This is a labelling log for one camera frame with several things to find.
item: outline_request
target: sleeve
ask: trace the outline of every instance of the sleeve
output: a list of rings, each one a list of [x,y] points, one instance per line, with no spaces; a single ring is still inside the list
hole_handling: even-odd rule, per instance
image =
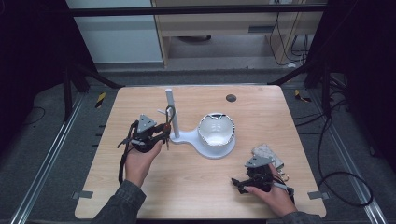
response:
[[[146,194],[138,186],[124,180],[91,223],[136,223],[145,199]]]
[[[318,215],[310,215],[304,212],[293,212],[282,217],[285,224],[320,224],[322,220]]]

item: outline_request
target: tabletop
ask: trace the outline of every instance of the tabletop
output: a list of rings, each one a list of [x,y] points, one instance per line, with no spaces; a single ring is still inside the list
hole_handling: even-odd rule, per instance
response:
[[[244,164],[251,150],[266,144],[285,163],[283,171],[295,190],[300,211],[326,215],[321,199],[310,200],[307,193],[317,191],[300,138],[285,97],[278,86],[156,86],[125,87],[119,90],[102,139],[92,162],[84,189],[90,199],[79,198],[76,217],[93,218],[119,187],[118,172],[125,138],[131,123],[141,114],[165,122],[158,109],[168,106],[165,90],[172,89],[178,127],[191,131],[206,114],[228,115],[235,126],[235,146],[221,159],[203,157],[189,144],[170,142],[151,165],[142,186],[147,194],[138,218],[273,218],[268,206],[253,195],[240,194],[231,178],[246,180]],[[226,100],[232,94],[236,101]]]

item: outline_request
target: human hand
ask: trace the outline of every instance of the human hand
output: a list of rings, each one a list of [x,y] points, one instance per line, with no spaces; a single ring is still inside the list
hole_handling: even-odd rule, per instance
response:
[[[279,176],[273,164],[269,164],[273,175]],[[283,217],[289,213],[297,212],[297,208],[291,201],[289,194],[281,188],[272,186],[269,192],[262,191],[258,188],[246,186],[245,190],[256,195],[263,200],[270,209],[279,217]]]
[[[149,173],[149,167],[154,158],[160,153],[162,146],[163,140],[160,140],[154,145],[152,150],[146,153],[132,149],[125,162],[125,179],[141,188]]]

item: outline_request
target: white bowl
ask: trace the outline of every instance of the white bowl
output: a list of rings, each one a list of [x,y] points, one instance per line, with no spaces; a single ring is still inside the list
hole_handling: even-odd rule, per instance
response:
[[[198,134],[204,145],[210,147],[227,146],[234,137],[233,120],[222,113],[204,116],[198,125]]]

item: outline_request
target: metal bracket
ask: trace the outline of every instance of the metal bracket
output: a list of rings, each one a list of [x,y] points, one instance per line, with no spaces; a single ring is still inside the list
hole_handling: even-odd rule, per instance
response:
[[[267,165],[271,162],[272,161],[268,158],[254,155],[249,161],[247,161],[247,163],[245,163],[245,166],[248,168],[256,168]]]
[[[314,192],[308,192],[308,196],[310,200],[318,199],[321,198],[323,200],[330,199],[330,194],[328,192],[320,192],[320,191],[314,191]]]
[[[79,198],[88,198],[90,199],[93,195],[93,191],[85,191],[82,190],[81,192],[73,192],[72,199],[79,199]]]
[[[137,132],[143,133],[147,129],[154,127],[156,124],[156,121],[142,114],[140,115],[139,124],[137,125]]]

